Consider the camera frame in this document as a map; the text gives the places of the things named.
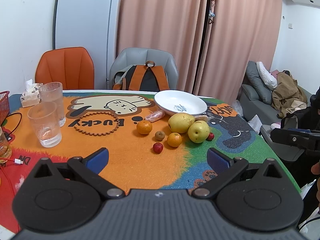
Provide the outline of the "person's right hand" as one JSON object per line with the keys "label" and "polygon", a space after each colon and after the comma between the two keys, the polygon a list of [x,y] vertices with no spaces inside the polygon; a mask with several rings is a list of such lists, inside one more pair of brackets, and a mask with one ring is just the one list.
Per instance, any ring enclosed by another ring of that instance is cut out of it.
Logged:
{"label": "person's right hand", "polygon": [[315,175],[320,175],[320,163],[316,163],[312,166],[311,172]]}

